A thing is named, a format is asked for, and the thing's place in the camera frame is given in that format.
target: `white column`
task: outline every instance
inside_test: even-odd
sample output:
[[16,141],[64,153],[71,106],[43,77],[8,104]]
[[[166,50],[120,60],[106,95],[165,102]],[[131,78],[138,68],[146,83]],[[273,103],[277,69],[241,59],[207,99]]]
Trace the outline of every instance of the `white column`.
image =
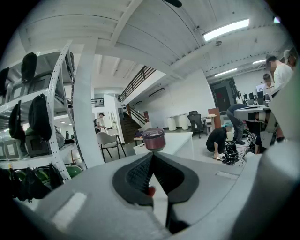
[[85,44],[77,67],[73,93],[74,122],[81,154],[88,168],[103,164],[93,125],[91,74],[98,38]]

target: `person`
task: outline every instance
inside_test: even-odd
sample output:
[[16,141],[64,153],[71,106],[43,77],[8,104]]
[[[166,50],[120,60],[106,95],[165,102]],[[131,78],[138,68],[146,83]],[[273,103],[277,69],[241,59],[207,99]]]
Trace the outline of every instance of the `person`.
[[289,50],[285,50],[283,56],[285,58],[285,64],[294,71],[296,68],[296,58],[291,54]]
[[264,80],[264,88],[263,88],[263,95],[269,94],[275,89],[274,83],[272,82],[271,76],[269,74],[263,75]]
[[241,92],[238,92],[238,95],[236,97],[236,103],[243,103],[243,98]]
[[244,107],[248,107],[248,106],[245,105],[245,104],[237,103],[237,104],[234,104],[234,105],[230,106],[226,111],[226,114],[229,117],[230,121],[232,122],[233,128],[234,128],[233,141],[236,144],[239,144],[239,145],[244,145],[245,144],[245,142],[242,141],[242,136],[243,136],[245,124],[241,120],[235,118],[233,113],[234,113],[235,110],[241,109],[241,108],[244,108]]
[[219,157],[219,153],[223,153],[227,132],[231,131],[233,124],[227,122],[222,127],[218,127],[211,132],[207,141],[206,147],[210,152],[214,152],[214,158]]
[[99,117],[97,118],[97,128],[99,130],[100,128],[105,128],[103,117],[104,117],[103,112],[99,113]]
[[266,56],[266,64],[270,71],[274,71],[275,88],[291,79],[293,70],[288,65],[278,61],[274,55]]

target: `chair backrest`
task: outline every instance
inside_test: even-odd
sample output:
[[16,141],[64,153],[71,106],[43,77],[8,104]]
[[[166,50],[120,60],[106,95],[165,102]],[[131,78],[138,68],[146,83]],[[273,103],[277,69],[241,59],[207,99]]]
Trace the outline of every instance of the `chair backrest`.
[[196,114],[198,114],[198,111],[190,111],[190,112],[188,112],[188,114],[189,115],[196,115]]
[[152,123],[151,122],[146,122],[142,128],[138,129],[139,132],[146,131],[148,128],[152,128]]
[[192,126],[193,124],[197,124],[198,128],[202,128],[201,114],[188,115],[187,118],[191,122]]
[[107,144],[107,143],[112,143],[117,141],[117,137],[116,136],[110,136],[107,133],[97,133],[96,134],[96,138],[98,141],[98,144]]

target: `white chair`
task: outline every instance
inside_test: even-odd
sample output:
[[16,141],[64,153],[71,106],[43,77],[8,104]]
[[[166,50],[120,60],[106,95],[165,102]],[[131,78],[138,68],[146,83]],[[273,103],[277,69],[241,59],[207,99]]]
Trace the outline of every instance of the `white chair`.
[[119,152],[119,144],[121,145],[121,148],[123,150],[124,155],[126,156],[126,153],[123,149],[122,143],[120,141],[119,135],[116,136],[110,136],[107,133],[97,133],[96,134],[96,138],[98,141],[98,144],[100,145],[101,151],[102,151],[102,156],[103,156],[103,160],[105,161],[105,157],[104,157],[104,153],[103,153],[103,149],[106,149],[108,154],[111,156],[110,152],[108,151],[109,148],[117,148],[118,149],[118,155],[119,155],[119,159],[120,159],[120,152]]
[[[144,124],[144,126],[142,126],[142,128],[138,129],[138,131],[143,132],[143,131],[147,130],[148,128],[152,128],[151,122],[146,122]],[[137,146],[137,141],[142,141],[142,143],[144,143],[143,138],[140,138],[140,137],[135,137],[133,140],[135,141],[136,146]]]

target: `metal shelving unit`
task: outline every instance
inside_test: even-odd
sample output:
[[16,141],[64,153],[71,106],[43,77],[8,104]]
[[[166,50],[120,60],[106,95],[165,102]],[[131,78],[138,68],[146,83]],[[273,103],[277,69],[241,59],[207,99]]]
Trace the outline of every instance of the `metal shelving unit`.
[[[21,100],[21,121],[22,124],[24,124],[28,122],[28,110],[32,100],[36,96],[43,93],[46,96],[49,122],[52,129],[52,135],[49,140],[52,154],[44,155],[40,157],[32,157],[32,158],[17,160],[17,161],[1,161],[0,167],[2,168],[12,167],[13,169],[21,169],[27,167],[41,167],[41,166],[48,165],[49,163],[52,163],[59,170],[64,180],[71,179],[70,175],[66,170],[65,164],[63,162],[63,158],[75,147],[75,144],[69,144],[59,149],[56,140],[55,127],[54,127],[54,116],[64,115],[64,114],[67,114],[69,116],[70,121],[74,127],[74,121],[71,117],[71,113],[68,108],[66,94],[63,85],[65,83],[72,84],[74,80],[73,66],[71,64],[71,56],[69,51],[71,43],[72,41],[69,40],[67,44],[62,48],[61,52],[47,53],[38,56],[37,69],[39,71],[49,71],[49,68],[50,70],[52,70],[50,83],[47,89],[42,89],[40,91],[21,96],[17,99],[14,99],[0,106],[0,129],[8,128],[8,120],[9,120],[10,113],[14,108],[14,106],[19,102],[19,100]],[[65,60],[66,56],[69,62],[69,69],[71,70],[71,76],[69,75],[69,72],[67,70],[68,68]],[[53,66],[53,58],[57,59],[55,66]],[[43,61],[45,62],[45,66],[47,66],[47,68],[44,68],[44,70],[41,67],[43,66]],[[18,70],[21,67],[20,62],[22,61],[19,61],[17,63],[17,66],[11,67],[12,74],[18,74],[20,72]],[[58,99],[55,96],[57,83],[59,83],[59,88],[63,93],[62,99]]]

